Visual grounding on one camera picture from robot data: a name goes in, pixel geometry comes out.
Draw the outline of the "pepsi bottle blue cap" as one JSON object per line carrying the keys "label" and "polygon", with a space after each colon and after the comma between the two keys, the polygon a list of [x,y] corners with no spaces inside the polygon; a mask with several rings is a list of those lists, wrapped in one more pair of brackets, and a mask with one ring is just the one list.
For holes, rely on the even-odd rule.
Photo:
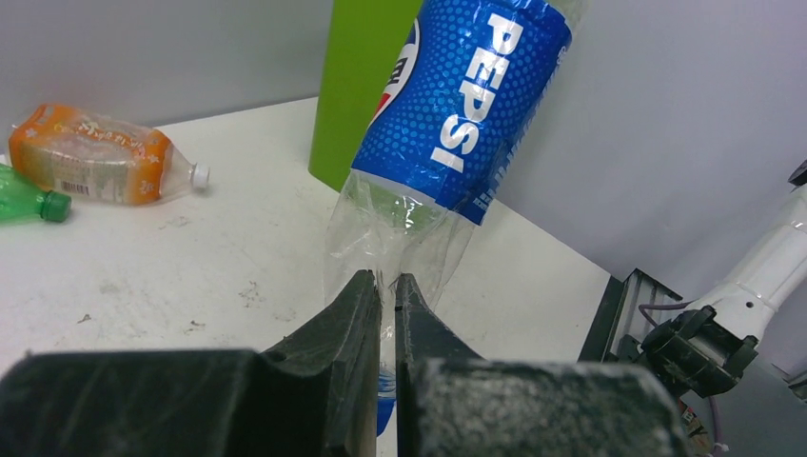
{"label": "pepsi bottle blue cap", "polygon": [[326,296],[359,270],[380,292],[378,431],[396,403],[397,282],[439,301],[588,7],[426,1],[413,22],[325,237]]}

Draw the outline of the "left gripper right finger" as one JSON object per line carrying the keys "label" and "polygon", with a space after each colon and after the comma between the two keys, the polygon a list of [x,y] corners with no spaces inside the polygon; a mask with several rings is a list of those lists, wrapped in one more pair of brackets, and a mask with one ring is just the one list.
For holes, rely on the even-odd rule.
{"label": "left gripper right finger", "polygon": [[402,456],[684,456],[674,400],[647,369],[482,358],[396,282],[397,450]]}

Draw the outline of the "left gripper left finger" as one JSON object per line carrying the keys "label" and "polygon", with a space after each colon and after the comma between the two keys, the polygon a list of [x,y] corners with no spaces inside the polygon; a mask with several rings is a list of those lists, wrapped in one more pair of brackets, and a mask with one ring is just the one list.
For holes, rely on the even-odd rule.
{"label": "left gripper left finger", "polygon": [[1,381],[5,456],[372,456],[381,300],[359,270],[264,352],[42,353]]}

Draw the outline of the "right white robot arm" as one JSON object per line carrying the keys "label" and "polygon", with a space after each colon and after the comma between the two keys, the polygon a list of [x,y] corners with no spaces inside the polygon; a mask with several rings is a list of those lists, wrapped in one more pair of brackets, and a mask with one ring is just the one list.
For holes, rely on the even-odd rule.
{"label": "right white robot arm", "polygon": [[773,225],[724,280],[674,319],[655,323],[640,344],[639,364],[669,393],[705,398],[735,387],[780,306],[806,279],[806,167]]}

